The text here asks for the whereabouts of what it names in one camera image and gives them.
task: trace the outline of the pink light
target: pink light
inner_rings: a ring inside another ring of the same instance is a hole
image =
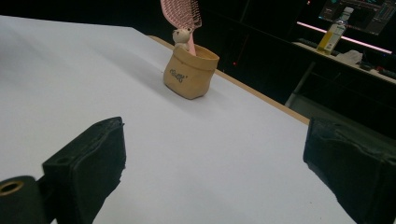
[[[322,29],[320,29],[318,27],[311,26],[311,25],[305,24],[305,23],[300,22],[300,21],[297,21],[297,24],[299,24],[301,26],[304,26],[306,28],[312,29],[312,30],[316,30],[316,31],[322,32],[322,33],[326,33],[327,32],[326,30],[322,30]],[[345,40],[347,40],[349,42],[352,42],[352,43],[355,43],[355,44],[362,45],[364,47],[370,48],[370,49],[375,49],[375,50],[378,50],[378,51],[381,51],[381,52],[384,52],[384,53],[387,53],[387,54],[392,54],[392,51],[390,51],[390,50],[381,49],[379,47],[360,42],[359,40],[355,40],[355,39],[352,39],[352,38],[349,38],[349,37],[346,37],[346,36],[341,36],[341,38],[343,38],[343,39],[345,39]]]

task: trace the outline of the small figurine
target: small figurine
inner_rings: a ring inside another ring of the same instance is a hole
[[[175,48],[181,47],[186,51],[189,51],[189,45],[187,42],[190,40],[190,34],[192,32],[191,28],[188,29],[177,29],[172,33],[172,37],[175,41]]]

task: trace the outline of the white table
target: white table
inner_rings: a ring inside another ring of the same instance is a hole
[[[94,223],[353,223],[303,162],[306,124],[221,76],[176,95],[171,54],[133,28],[0,17],[0,180],[121,116],[126,169]]]

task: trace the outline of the tan ceramic pot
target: tan ceramic pot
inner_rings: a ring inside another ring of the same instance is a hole
[[[183,48],[175,48],[163,72],[164,84],[187,99],[203,96],[218,66],[219,56],[195,45],[196,56]]]

